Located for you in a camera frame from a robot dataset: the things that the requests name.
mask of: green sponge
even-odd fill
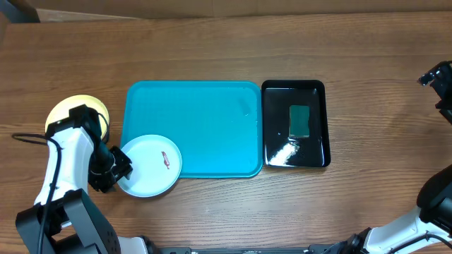
[[[301,105],[290,106],[289,136],[298,138],[309,137],[309,107]]]

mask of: teal rectangular tray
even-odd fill
[[[255,176],[263,164],[261,90],[248,81],[137,82],[127,95],[121,146],[147,134],[177,145],[181,178]]]

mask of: tabletop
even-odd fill
[[[439,98],[416,83],[452,59],[451,23],[451,12],[435,12],[8,25],[0,252],[26,253],[14,221],[32,206],[48,159],[47,148],[11,134],[43,133],[55,104],[87,94],[107,106],[109,144],[118,145],[126,93],[139,80],[321,80],[332,161],[326,169],[264,167],[252,179],[183,179],[159,198],[89,187],[118,235],[145,235],[160,247],[295,247],[389,223],[452,163]],[[437,244],[420,253],[445,251]]]

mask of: black tray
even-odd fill
[[[263,157],[268,166],[326,167],[330,164],[322,82],[267,80],[262,84],[262,107]]]

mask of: white plate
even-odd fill
[[[177,146],[161,135],[142,135],[130,140],[122,151],[132,161],[130,180],[119,179],[126,193],[148,198],[173,186],[182,168],[182,156]]]

